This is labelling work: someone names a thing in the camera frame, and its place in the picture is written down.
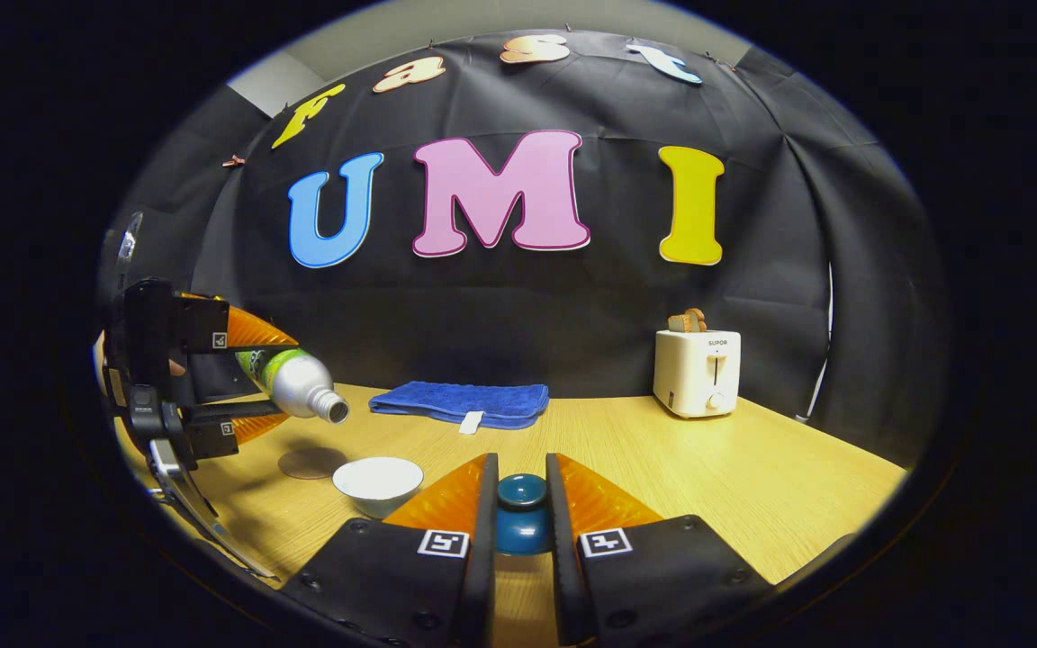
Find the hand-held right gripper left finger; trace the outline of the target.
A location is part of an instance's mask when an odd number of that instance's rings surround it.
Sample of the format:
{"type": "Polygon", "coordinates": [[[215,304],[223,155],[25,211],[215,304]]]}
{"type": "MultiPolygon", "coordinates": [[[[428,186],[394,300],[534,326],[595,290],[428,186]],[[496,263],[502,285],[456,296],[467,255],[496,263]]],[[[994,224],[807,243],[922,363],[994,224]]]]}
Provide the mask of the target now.
{"type": "Polygon", "coordinates": [[[489,647],[498,482],[482,453],[385,519],[345,522],[281,594],[351,647],[489,647]]]}

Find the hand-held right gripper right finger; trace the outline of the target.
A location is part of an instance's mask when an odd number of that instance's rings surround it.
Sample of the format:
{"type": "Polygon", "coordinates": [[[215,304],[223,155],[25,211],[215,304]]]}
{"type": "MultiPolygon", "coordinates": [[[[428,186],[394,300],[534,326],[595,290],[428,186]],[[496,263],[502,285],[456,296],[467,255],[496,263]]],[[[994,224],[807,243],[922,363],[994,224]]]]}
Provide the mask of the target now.
{"type": "Polygon", "coordinates": [[[560,644],[692,647],[774,593],[702,517],[664,517],[564,453],[545,479],[560,644]]]}

